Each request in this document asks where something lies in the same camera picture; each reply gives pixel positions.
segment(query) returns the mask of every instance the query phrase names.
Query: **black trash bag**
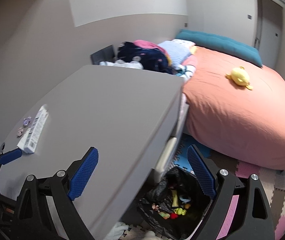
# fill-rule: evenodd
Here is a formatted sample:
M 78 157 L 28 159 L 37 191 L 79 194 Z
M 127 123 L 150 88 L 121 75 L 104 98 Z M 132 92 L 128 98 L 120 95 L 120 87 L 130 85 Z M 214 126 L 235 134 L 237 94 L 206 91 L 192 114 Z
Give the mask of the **black trash bag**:
M 182 201 L 179 199 L 180 195 L 188 195 L 191 198 L 191 207 L 187 209 L 186 215 L 180 215 L 174 220 L 170 218 L 165 220 L 152 209 L 152 204 L 159 205 L 160 212 L 174 213 L 174 209 L 177 207 L 172 207 L 170 187 L 177 190 L 179 208 L 182 205 Z M 167 172 L 164 179 L 154 189 L 147 192 L 145 197 L 138 201 L 138 211 L 144 220 L 161 235 L 173 240 L 184 240 L 195 230 L 209 202 L 210 198 L 202 192 L 195 175 L 179 167 L 174 167 Z

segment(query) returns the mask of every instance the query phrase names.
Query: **silver screw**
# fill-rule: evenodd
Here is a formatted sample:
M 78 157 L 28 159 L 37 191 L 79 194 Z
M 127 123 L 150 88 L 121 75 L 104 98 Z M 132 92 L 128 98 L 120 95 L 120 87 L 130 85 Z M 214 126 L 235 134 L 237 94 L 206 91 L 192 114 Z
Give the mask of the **silver screw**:
M 32 181 L 34 179 L 34 175 L 29 175 L 28 177 L 27 177 L 27 181 Z
M 251 178 L 252 178 L 253 180 L 258 180 L 258 179 L 259 179 L 259 177 L 258 177 L 256 174 L 252 174 L 252 175 L 251 175 Z
M 66 174 L 65 171 L 59 171 L 59 172 L 57 172 L 57 176 L 58 176 L 58 177 L 63 177 L 63 176 L 65 176 L 65 174 Z
M 227 170 L 222 169 L 222 170 L 220 170 L 220 174 L 221 174 L 222 176 L 227 176 L 229 173 L 228 173 Z

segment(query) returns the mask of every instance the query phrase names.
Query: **yellow plush toy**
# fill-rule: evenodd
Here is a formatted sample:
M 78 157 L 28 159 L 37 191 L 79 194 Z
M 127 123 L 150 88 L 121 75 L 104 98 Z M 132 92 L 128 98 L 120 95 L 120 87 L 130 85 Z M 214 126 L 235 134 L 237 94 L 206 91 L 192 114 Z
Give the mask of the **yellow plush toy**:
M 253 89 L 249 83 L 249 75 L 242 66 L 233 68 L 230 74 L 226 74 L 226 78 L 233 80 L 239 86 L 246 87 L 249 90 Z

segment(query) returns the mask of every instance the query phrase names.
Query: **orange bedspread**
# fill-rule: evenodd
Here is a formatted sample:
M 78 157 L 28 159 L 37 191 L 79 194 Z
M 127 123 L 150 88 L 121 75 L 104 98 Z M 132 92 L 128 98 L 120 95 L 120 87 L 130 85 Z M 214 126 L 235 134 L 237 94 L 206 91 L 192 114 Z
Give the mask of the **orange bedspread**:
M 183 92 L 190 104 L 187 128 L 200 143 L 262 167 L 285 170 L 285 81 L 274 70 L 199 47 Z M 243 66 L 253 90 L 225 78 Z

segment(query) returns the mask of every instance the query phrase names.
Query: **teal cushion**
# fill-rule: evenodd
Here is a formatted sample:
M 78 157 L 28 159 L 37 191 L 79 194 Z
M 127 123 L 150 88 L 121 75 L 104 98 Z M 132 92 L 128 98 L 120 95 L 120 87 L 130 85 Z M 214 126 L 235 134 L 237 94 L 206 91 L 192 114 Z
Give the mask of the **teal cushion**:
M 255 48 L 231 38 L 204 32 L 181 30 L 176 39 L 192 41 L 197 46 L 219 51 L 262 67 L 259 52 Z

